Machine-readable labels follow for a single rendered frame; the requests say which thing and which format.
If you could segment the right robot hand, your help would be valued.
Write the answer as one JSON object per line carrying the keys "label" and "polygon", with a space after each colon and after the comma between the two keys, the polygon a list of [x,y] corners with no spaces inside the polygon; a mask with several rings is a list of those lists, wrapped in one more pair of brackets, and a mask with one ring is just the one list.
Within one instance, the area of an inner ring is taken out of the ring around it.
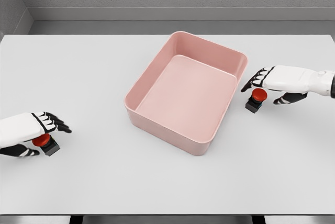
{"label": "right robot hand", "polygon": [[274,104],[291,104],[304,99],[309,92],[322,94],[316,77],[316,71],[305,68],[284,65],[265,67],[247,81],[241,92],[252,87],[280,91],[285,94],[276,99]]}

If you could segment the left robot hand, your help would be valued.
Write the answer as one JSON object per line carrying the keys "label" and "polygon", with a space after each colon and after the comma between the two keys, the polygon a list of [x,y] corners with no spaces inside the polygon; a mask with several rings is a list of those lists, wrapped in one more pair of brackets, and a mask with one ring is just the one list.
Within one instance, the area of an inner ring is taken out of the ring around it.
{"label": "left robot hand", "polygon": [[0,155],[16,158],[37,156],[40,152],[26,147],[23,142],[54,131],[72,132],[64,121],[46,111],[22,113],[1,119]]}

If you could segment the pink rectangular basket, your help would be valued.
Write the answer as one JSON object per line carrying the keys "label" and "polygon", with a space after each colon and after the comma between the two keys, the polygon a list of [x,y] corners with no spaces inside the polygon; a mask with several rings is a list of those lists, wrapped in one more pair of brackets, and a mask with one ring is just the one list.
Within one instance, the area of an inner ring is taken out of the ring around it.
{"label": "pink rectangular basket", "polygon": [[247,64],[239,51],[174,32],[125,96],[130,121],[192,155],[203,155]]}

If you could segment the red button industrial switch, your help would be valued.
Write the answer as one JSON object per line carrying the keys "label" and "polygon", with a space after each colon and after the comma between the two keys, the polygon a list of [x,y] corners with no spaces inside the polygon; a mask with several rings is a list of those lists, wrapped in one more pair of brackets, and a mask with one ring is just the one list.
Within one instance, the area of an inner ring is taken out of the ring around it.
{"label": "red button industrial switch", "polygon": [[248,98],[248,101],[245,104],[245,108],[252,113],[256,113],[262,103],[267,99],[267,92],[262,88],[255,88],[251,96]]}
{"label": "red button industrial switch", "polygon": [[47,156],[52,156],[57,151],[60,150],[60,146],[57,144],[57,142],[54,140],[54,138],[48,134],[45,133],[37,138],[32,139],[32,144],[40,147],[41,150],[44,152]]}

